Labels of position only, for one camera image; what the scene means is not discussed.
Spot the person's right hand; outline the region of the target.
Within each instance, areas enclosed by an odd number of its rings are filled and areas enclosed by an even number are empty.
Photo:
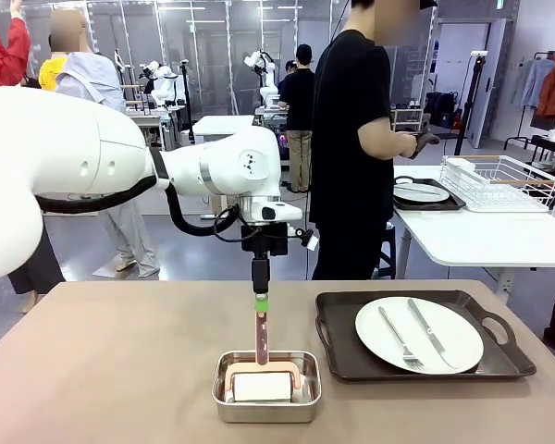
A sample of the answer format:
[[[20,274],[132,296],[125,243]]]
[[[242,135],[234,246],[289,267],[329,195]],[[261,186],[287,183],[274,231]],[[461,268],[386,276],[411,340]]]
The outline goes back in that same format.
[[[410,158],[417,148],[417,139],[414,135],[407,132],[398,132],[397,135],[400,137],[399,142],[401,143],[400,155]]]

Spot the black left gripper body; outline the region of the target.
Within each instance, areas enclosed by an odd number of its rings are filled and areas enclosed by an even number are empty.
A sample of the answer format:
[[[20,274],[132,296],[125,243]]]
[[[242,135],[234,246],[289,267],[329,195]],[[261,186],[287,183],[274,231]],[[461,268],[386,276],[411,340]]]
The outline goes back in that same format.
[[[262,226],[240,227],[241,249],[254,258],[285,256],[288,254],[288,224],[271,223]]]

